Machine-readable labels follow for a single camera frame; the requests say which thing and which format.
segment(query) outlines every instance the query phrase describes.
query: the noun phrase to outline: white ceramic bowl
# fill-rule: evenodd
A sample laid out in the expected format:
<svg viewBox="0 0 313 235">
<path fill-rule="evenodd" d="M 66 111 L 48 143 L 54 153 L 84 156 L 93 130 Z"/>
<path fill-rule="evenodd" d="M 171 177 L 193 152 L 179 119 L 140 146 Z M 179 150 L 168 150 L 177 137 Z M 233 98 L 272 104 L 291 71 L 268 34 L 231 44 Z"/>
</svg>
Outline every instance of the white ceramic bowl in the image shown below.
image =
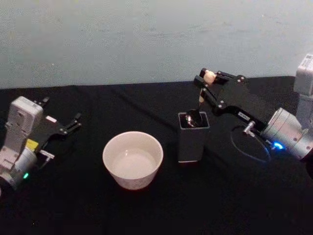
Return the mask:
<svg viewBox="0 0 313 235">
<path fill-rule="evenodd" d="M 120 186 L 137 190 L 148 186 L 155 177 L 163 160 L 163 149 L 153 136 L 130 131 L 112 138 L 102 159 Z"/>
</svg>

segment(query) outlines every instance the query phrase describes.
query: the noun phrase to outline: cable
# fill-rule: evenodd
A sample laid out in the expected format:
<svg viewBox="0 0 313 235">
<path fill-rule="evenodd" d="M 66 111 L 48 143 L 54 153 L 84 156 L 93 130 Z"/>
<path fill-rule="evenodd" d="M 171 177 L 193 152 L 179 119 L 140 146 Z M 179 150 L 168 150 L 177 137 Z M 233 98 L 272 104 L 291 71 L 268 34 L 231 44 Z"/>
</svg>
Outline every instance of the cable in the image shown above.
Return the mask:
<svg viewBox="0 0 313 235">
<path fill-rule="evenodd" d="M 242 151 L 242 150 L 235 144 L 234 138 L 233 138 L 233 132 L 234 132 L 236 129 L 238 129 L 238 128 L 243 128 L 243 129 L 244 129 L 243 126 L 235 126 L 235 127 L 230 131 L 230 140 L 231 140 L 231 143 L 233 144 L 233 146 L 234 146 L 239 152 L 241 152 L 243 155 L 245 155 L 245 156 L 247 156 L 247 157 L 249 157 L 249 158 L 251 158 L 251 159 L 253 159 L 253 160 L 257 161 L 257 162 L 264 163 L 264 164 L 265 164 L 265 163 L 269 163 L 269 162 L 271 161 L 271 156 L 270 156 L 270 153 L 269 153 L 269 151 L 268 151 L 268 148 L 266 148 L 266 146 L 265 146 L 257 137 L 255 137 L 255 139 L 256 139 L 256 140 L 258 141 L 258 143 L 264 148 L 264 150 L 265 150 L 265 152 L 266 152 L 266 155 L 267 155 L 267 157 L 268 157 L 268 161 L 265 161 L 265 160 L 256 158 L 256 157 L 254 157 L 254 156 L 252 156 L 252 155 L 250 155 L 250 154 L 248 154 L 248 153 Z"/>
</svg>

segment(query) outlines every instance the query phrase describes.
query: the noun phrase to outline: white wall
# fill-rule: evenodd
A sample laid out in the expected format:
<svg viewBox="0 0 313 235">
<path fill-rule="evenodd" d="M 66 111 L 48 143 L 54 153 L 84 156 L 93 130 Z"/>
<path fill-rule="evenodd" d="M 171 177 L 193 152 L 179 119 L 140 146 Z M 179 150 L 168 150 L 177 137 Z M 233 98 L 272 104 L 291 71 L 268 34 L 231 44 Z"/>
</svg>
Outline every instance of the white wall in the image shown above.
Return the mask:
<svg viewBox="0 0 313 235">
<path fill-rule="evenodd" d="M 311 0 L 0 0 L 0 87 L 295 75 Z"/>
</svg>

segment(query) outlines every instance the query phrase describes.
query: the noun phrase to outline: black table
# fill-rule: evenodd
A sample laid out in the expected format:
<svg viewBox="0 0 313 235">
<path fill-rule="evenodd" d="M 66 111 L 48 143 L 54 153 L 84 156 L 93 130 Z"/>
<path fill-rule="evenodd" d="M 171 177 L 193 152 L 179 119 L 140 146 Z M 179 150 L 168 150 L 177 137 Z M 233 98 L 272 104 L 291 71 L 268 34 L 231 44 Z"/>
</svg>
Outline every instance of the black table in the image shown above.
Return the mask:
<svg viewBox="0 0 313 235">
<path fill-rule="evenodd" d="M 249 87 L 267 102 L 295 113 L 293 77 L 255 78 Z M 82 128 L 63 142 L 44 170 L 30 174 L 0 205 L 0 234 L 312 234 L 313 182 L 284 151 L 268 164 L 240 154 L 230 143 L 235 117 L 211 124 L 203 159 L 177 162 L 177 113 L 195 108 L 192 82 L 12 89 L 0 93 L 2 125 L 9 103 L 23 95 L 49 96 L 47 114 L 66 124 L 82 112 Z M 163 146 L 164 160 L 151 185 L 120 188 L 105 170 L 102 151 L 115 135 L 143 131 Z M 5 131 L 0 130 L 0 140 Z M 247 152 L 263 157 L 259 145 Z"/>
</svg>

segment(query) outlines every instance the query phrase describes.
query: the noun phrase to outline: yellow label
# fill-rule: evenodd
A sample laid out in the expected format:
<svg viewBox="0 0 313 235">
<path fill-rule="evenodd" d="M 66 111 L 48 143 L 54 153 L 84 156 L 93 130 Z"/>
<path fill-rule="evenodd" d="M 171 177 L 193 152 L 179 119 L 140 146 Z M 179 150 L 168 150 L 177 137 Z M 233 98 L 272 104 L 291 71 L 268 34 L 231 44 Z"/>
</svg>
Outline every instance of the yellow label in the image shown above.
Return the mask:
<svg viewBox="0 0 313 235">
<path fill-rule="evenodd" d="M 26 142 L 26 147 L 27 148 L 29 148 L 32 151 L 35 151 L 37 146 L 38 146 L 37 142 L 35 142 L 35 141 L 31 140 L 31 139 L 27 139 L 27 142 Z"/>
</svg>

